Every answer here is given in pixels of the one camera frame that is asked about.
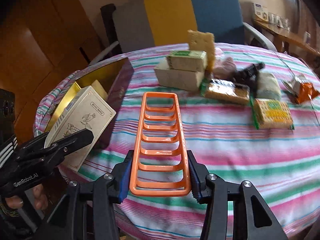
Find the left hand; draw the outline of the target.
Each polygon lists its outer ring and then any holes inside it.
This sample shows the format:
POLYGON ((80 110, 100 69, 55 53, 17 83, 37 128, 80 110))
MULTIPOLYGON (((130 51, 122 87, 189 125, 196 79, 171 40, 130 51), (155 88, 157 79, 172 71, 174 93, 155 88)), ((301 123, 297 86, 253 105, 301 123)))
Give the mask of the left hand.
POLYGON ((22 199, 19 196, 13 196, 5 198, 5 202, 11 209, 20 209, 23 207, 23 204, 25 204, 26 201, 33 201, 33 206, 36 210, 45 210, 48 207, 48 198, 43 185, 39 184, 33 187, 31 192, 33 194, 31 198, 29 198, 28 195, 26 195, 25 199, 22 199))

